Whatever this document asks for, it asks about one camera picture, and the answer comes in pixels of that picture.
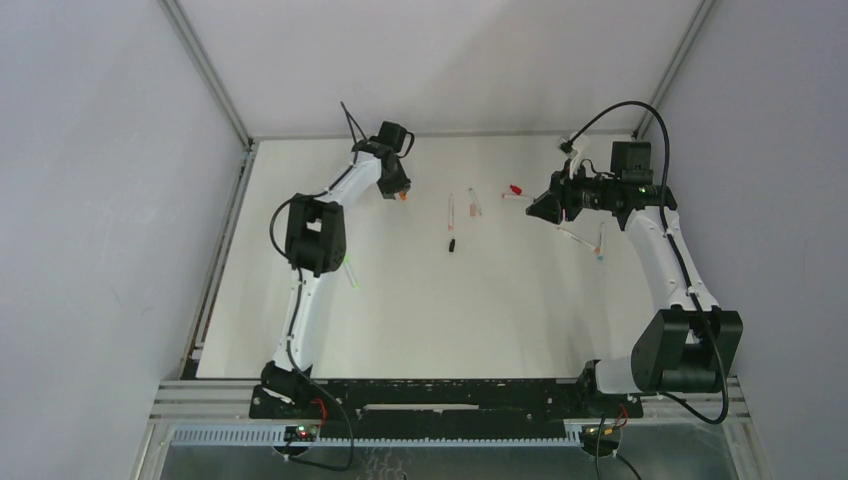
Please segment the white pen peach end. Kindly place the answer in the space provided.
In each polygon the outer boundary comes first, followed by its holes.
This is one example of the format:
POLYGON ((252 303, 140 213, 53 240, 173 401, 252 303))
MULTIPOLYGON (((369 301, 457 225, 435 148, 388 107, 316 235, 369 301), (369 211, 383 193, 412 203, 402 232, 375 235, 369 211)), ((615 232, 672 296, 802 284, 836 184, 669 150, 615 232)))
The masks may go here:
POLYGON ((577 242, 578 244, 588 248, 593 254, 595 254, 595 255, 600 254, 601 249, 598 245, 590 243, 588 240, 583 239, 582 237, 570 232, 567 229, 557 228, 557 231, 560 232, 561 234, 563 234, 565 237, 567 237, 567 238, 577 242))

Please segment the white pen green end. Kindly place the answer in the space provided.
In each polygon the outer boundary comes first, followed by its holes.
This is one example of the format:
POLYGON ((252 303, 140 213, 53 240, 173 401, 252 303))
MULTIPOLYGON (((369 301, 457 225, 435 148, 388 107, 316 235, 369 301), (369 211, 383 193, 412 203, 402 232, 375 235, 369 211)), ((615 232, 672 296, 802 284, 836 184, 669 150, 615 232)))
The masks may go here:
POLYGON ((358 288, 359 288, 359 281, 358 281, 358 278, 357 278, 357 276, 356 276, 356 274, 355 274, 355 271, 354 271, 354 268, 353 268, 353 266, 352 266, 351 260, 350 260, 350 258, 349 258, 348 256, 346 256, 346 257, 344 258, 343 266, 344 266, 344 268, 345 268, 345 272, 346 272, 346 275, 347 275, 347 278, 348 278, 348 280, 349 280, 349 283, 350 283, 351 287, 352 287, 353 289, 358 289, 358 288))

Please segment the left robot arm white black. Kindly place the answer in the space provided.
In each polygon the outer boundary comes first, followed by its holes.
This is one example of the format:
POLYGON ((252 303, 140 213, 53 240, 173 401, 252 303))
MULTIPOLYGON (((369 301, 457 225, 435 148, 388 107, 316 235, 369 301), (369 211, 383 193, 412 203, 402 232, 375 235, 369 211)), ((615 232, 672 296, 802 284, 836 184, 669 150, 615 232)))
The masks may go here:
POLYGON ((310 369, 310 325, 331 274, 347 250, 345 214, 372 185, 383 198, 405 196, 411 180, 401 160, 415 142, 405 127, 385 121, 375 136, 356 140, 351 158, 321 192, 296 193, 275 210, 269 223, 273 248, 292 268, 287 321, 271 360, 260 377, 261 391, 285 406, 303 408, 316 396, 310 369))

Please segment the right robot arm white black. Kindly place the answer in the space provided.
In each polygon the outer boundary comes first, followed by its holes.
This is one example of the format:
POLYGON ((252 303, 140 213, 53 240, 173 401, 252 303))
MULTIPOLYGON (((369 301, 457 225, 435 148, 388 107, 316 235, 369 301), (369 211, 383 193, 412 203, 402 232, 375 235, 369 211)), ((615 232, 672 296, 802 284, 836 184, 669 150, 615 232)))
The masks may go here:
POLYGON ((587 146, 585 136, 558 141, 565 163, 526 213, 555 225, 587 210, 610 213, 637 253, 655 309, 629 355, 586 365, 590 391, 676 399, 719 393, 727 399, 743 323, 701 279, 682 236, 676 200, 667 185, 654 180, 650 143, 614 142, 607 172, 585 158, 587 146))

